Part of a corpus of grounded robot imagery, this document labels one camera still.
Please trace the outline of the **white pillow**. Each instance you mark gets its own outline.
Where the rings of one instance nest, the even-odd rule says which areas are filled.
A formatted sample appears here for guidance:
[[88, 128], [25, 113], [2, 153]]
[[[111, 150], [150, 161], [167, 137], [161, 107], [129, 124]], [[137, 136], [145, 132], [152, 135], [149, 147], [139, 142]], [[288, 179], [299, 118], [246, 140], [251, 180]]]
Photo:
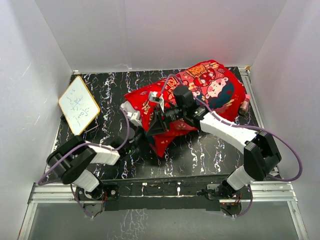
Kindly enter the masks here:
[[139, 110], [134, 109], [129, 101], [126, 101], [120, 105], [120, 107], [126, 112], [128, 120], [136, 127], [142, 126], [141, 113]]

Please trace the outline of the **red patterned pillowcase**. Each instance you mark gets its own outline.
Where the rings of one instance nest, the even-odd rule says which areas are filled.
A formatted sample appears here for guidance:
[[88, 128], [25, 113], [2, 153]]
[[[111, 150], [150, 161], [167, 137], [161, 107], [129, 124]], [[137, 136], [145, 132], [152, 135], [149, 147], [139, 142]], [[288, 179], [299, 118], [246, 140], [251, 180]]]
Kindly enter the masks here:
[[149, 92], [161, 92], [165, 107], [175, 104], [174, 89], [185, 85], [193, 96], [206, 103], [219, 116], [233, 122], [239, 113], [239, 107], [245, 99], [246, 91], [243, 84], [223, 64], [208, 60], [177, 73], [169, 79], [162, 79], [141, 87], [124, 98], [135, 110], [140, 111], [143, 129], [149, 129], [156, 103], [150, 102]]

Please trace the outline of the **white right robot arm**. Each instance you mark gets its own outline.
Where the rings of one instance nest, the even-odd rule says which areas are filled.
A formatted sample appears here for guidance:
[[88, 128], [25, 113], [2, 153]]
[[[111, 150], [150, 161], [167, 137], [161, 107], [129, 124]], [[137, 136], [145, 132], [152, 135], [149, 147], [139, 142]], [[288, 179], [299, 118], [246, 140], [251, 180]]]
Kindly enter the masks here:
[[263, 181], [281, 161], [282, 157], [271, 134], [254, 126], [241, 127], [216, 115], [207, 105], [194, 98], [184, 85], [178, 86], [173, 96], [175, 104], [165, 108], [160, 92], [151, 91], [148, 94], [148, 100], [156, 106], [153, 108], [147, 136], [164, 134], [170, 130], [171, 123], [184, 120], [191, 127], [228, 142], [243, 154], [243, 165], [216, 188], [207, 188], [205, 192], [209, 195], [233, 199], [244, 186], [254, 181]]

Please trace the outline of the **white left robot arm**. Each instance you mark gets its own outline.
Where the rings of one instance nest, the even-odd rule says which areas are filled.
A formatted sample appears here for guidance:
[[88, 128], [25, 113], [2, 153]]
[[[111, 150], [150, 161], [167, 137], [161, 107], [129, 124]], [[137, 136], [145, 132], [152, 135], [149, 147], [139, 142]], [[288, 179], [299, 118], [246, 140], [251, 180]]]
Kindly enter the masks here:
[[73, 184], [83, 189], [90, 199], [97, 200], [102, 197], [104, 187], [98, 177], [87, 170], [87, 167], [90, 164], [114, 166], [143, 143], [145, 131], [142, 127], [130, 127], [128, 139], [125, 137], [126, 133], [122, 132], [111, 142], [111, 145], [102, 148], [99, 145], [88, 144], [79, 147], [88, 142], [76, 135], [53, 151], [46, 162], [53, 167], [64, 155], [75, 149], [54, 168], [53, 173], [63, 184]]

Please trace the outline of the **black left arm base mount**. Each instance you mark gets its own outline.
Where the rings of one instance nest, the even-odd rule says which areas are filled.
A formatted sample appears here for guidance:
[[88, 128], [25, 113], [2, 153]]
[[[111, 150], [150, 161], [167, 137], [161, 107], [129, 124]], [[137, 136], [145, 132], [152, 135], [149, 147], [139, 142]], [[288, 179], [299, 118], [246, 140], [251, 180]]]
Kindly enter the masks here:
[[119, 186], [117, 184], [105, 184], [102, 190], [102, 201], [117, 201], [119, 199]]

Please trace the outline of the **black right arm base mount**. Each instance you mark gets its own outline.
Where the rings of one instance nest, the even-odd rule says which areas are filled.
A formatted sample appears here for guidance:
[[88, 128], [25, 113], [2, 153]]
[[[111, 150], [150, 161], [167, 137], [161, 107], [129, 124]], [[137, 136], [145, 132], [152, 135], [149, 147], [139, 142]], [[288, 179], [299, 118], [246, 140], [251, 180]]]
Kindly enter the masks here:
[[196, 192], [197, 197], [205, 197], [208, 200], [252, 200], [253, 195], [246, 187], [233, 190], [222, 184], [209, 183]]

